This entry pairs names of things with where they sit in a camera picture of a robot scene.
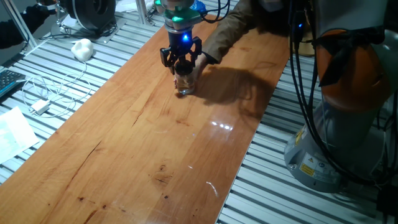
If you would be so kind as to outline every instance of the jacket sleeve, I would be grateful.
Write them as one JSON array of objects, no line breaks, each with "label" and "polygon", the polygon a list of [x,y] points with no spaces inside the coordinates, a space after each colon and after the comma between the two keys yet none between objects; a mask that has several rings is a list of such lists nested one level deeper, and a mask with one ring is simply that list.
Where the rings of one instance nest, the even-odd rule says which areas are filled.
[{"label": "jacket sleeve", "polygon": [[[49,14],[34,6],[26,8],[26,13],[21,13],[21,16],[30,32],[34,33],[48,18]],[[0,22],[0,49],[20,44],[22,41],[24,41],[24,38],[13,20]]]},{"label": "jacket sleeve", "polygon": [[217,28],[203,44],[208,63],[220,63],[228,50],[254,22],[250,0],[240,0],[235,8],[218,23]]}]

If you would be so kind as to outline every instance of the person's hand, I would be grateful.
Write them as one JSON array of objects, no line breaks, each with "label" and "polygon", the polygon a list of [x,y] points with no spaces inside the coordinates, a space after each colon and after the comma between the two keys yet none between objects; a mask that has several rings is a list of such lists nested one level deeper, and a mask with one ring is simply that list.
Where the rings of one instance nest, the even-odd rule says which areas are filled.
[{"label": "person's hand", "polygon": [[[203,70],[207,66],[207,58],[205,54],[201,54],[198,56],[198,58],[195,60],[195,67],[192,70],[192,75],[195,77],[195,81],[197,81]],[[174,87],[177,88],[177,78],[174,75]]]}]

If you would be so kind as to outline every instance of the brown sleeve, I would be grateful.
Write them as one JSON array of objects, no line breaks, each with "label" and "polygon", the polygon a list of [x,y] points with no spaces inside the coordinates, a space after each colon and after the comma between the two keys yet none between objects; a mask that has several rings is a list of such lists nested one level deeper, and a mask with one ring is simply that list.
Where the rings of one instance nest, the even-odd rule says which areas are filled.
[{"label": "brown sleeve", "polygon": [[203,44],[203,52],[206,56],[211,56],[216,60],[208,60],[209,63],[220,63],[229,48],[242,37],[245,29],[252,23],[250,0],[240,0],[225,19],[218,23],[217,28]]}]

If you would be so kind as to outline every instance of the wooden table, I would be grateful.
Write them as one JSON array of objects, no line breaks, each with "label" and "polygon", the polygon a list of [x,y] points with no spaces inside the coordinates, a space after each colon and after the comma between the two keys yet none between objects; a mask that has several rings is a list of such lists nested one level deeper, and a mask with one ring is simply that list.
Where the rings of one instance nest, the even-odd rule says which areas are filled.
[{"label": "wooden table", "polygon": [[[202,22],[202,40],[216,25]],[[161,28],[0,186],[0,223],[214,223],[288,59],[246,34],[175,96]]]}]

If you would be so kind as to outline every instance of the charger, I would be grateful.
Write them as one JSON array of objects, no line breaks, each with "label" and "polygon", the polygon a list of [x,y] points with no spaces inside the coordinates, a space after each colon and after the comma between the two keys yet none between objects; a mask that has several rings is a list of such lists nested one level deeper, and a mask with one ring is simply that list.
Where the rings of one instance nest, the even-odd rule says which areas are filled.
[{"label": "charger", "polygon": [[50,101],[39,100],[38,102],[34,103],[30,106],[30,112],[32,114],[42,115],[49,109]]}]

